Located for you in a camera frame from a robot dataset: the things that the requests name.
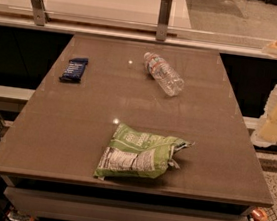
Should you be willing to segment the clear plastic water bottle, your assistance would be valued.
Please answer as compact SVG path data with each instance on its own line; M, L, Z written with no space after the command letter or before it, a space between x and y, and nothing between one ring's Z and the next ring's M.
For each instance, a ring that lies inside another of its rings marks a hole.
M144 66L154 80L169 96L177 96L184 89L184 80L166 59L155 53L144 54Z

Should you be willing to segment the green chip bag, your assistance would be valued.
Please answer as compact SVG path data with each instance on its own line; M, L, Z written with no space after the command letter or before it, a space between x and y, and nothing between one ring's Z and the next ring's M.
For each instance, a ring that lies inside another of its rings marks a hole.
M93 176L101 180L106 177L155 179L170 167L179 169L173 154L193 145L194 142L186 142L178 137L137 132L127 124L120 123L100 157Z

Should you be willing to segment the blue snack bar wrapper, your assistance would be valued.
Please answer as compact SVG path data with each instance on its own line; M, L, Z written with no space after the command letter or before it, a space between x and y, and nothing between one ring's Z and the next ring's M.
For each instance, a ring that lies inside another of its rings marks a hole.
M81 77L85 72L85 67L88 65L88 58L73 58L69 60L64 73L59 77L61 82L80 83Z

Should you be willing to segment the middle metal railing bracket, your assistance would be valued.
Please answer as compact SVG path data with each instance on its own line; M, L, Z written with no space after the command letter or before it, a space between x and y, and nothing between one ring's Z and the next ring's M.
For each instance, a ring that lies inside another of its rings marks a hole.
M172 0L161 0L159 7L156 40L164 41L167 38L168 23L170 22Z

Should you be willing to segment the metal railing bracket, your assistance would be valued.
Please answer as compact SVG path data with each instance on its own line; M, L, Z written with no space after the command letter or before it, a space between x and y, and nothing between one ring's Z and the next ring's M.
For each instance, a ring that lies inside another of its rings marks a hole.
M46 13L45 4L43 0L30 0L34 24L37 26L44 26L48 21L48 14Z
M168 23L170 22L172 0L161 0L159 7L156 40L164 41L167 38Z

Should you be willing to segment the left metal railing bracket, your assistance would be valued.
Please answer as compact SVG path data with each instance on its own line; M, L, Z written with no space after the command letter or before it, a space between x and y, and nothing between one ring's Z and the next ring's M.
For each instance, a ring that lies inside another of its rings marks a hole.
M34 24L37 26L44 26L48 21L48 14L46 13L45 4L43 0L30 0Z

